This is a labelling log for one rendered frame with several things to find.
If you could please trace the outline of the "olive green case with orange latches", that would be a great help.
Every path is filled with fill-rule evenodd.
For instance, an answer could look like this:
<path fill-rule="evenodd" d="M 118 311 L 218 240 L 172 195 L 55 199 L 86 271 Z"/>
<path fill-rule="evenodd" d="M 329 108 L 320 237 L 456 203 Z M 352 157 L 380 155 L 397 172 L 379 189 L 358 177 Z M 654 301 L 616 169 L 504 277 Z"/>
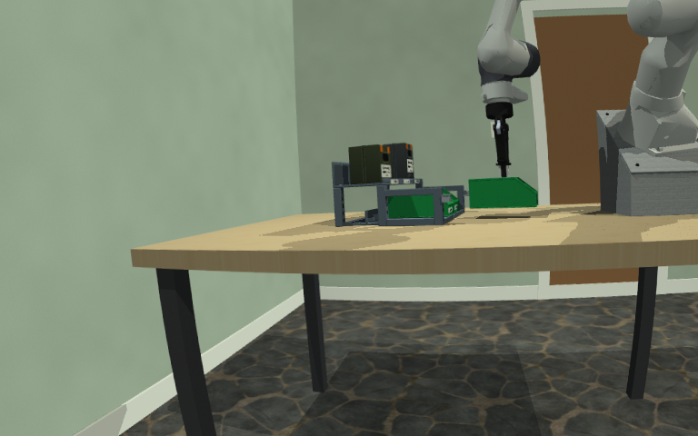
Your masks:
<path fill-rule="evenodd" d="M 393 178 L 391 147 L 380 144 L 348 147 L 351 184 L 381 183 Z"/>

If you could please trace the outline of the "black tool case with orange latches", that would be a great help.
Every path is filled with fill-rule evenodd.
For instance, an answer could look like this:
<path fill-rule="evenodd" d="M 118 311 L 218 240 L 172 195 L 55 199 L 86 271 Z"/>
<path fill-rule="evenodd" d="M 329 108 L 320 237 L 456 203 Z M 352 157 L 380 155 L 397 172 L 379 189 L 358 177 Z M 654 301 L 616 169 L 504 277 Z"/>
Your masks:
<path fill-rule="evenodd" d="M 414 179 L 413 146 L 411 144 L 383 144 L 391 147 L 393 178 Z"/>

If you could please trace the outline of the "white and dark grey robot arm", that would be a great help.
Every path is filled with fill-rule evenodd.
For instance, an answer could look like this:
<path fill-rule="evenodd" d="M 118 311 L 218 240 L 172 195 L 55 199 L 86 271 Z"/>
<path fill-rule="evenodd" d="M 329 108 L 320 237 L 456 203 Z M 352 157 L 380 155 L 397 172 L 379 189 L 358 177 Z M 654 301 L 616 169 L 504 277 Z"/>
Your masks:
<path fill-rule="evenodd" d="M 511 36 L 521 1 L 495 0 L 478 45 L 485 104 L 528 100 L 512 81 L 540 66 L 536 46 Z M 619 135 L 653 156 L 698 151 L 698 121 L 682 89 L 698 51 L 698 0 L 630 0 L 627 19 L 636 34 L 653 40 L 643 49 Z"/>

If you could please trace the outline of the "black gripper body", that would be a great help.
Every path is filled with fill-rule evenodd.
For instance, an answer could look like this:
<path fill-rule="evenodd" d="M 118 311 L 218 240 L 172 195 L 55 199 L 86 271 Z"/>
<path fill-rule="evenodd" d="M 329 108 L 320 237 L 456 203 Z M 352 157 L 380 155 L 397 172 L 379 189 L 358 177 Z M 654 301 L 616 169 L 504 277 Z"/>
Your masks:
<path fill-rule="evenodd" d="M 513 105 L 507 102 L 487 104 L 485 110 L 486 117 L 494 120 L 495 126 L 497 126 L 497 121 L 500 120 L 501 126 L 504 127 L 505 119 L 514 116 Z"/>

